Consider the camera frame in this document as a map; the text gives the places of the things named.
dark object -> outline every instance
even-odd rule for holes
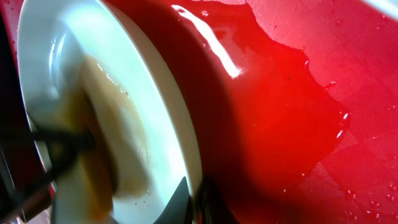
[[[7,39],[4,23],[0,20],[0,131],[18,129],[29,131],[18,73]],[[44,173],[33,142],[23,147],[0,146],[0,220],[19,216],[25,223],[51,204],[49,189],[42,189],[28,207],[12,206],[9,192],[24,189]]]
[[[56,180],[75,162],[79,152],[84,152],[94,146],[94,140],[89,131],[72,134],[65,131],[38,128],[37,131],[32,133],[27,131],[0,133],[0,144],[4,146],[30,144],[32,141],[46,142],[52,160],[52,168],[23,190],[7,189],[9,201],[15,209],[29,207],[32,201],[41,194],[42,189]],[[62,149],[57,160],[52,158],[52,145],[54,144],[59,145]]]
[[[216,184],[209,178],[203,178],[201,214],[202,224],[239,223],[225,204]]]
[[[183,177],[155,224],[192,223],[187,178]]]

water droplet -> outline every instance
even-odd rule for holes
[[[394,221],[398,221],[398,214],[395,213],[395,212],[392,212],[391,213],[391,219],[394,220]]]
[[[389,202],[393,202],[395,199],[396,199],[396,198],[395,198],[393,195],[387,194],[387,200],[388,200]]]
[[[390,191],[396,192],[397,191],[397,186],[395,184],[390,184],[389,185]]]
[[[203,11],[201,12],[201,14],[202,14],[203,16],[208,16],[208,15],[209,15],[209,13],[208,13],[206,10],[203,10]]]
[[[355,198],[356,198],[356,194],[354,194],[352,190],[347,190],[346,199],[353,200]]]
[[[371,208],[373,208],[373,209],[377,209],[377,208],[381,207],[381,204],[377,201],[371,201],[370,203],[371,203]]]
[[[371,211],[366,211],[366,217],[370,220],[380,220],[380,214]]]
[[[325,86],[325,89],[328,90],[330,87],[332,87],[333,85],[335,85],[337,82],[336,81],[331,81],[329,84],[327,84]]]

red liquid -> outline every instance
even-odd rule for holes
[[[112,3],[173,73],[203,175],[215,180],[236,218],[316,223],[302,218],[313,208],[297,185],[338,144],[349,112],[316,83],[303,51],[271,40],[247,4],[122,2]]]

red tray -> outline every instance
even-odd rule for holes
[[[398,223],[398,23],[358,0],[130,1],[242,223]],[[22,0],[3,0],[16,51]]]

black utensil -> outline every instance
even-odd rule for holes
[[[52,168],[45,174],[37,178],[33,183],[29,184],[23,190],[13,189],[9,193],[12,207],[14,210],[20,210],[29,206],[31,201],[42,189],[46,188],[52,181],[62,175],[76,161],[77,155],[93,148],[95,142],[89,131],[82,133],[69,133],[66,131],[37,128],[36,131],[18,131],[8,130],[0,133],[0,145],[4,148],[10,145],[31,144],[33,141],[43,141],[47,145]],[[52,146],[56,144],[62,149],[62,156],[58,156],[57,160],[52,157]]]

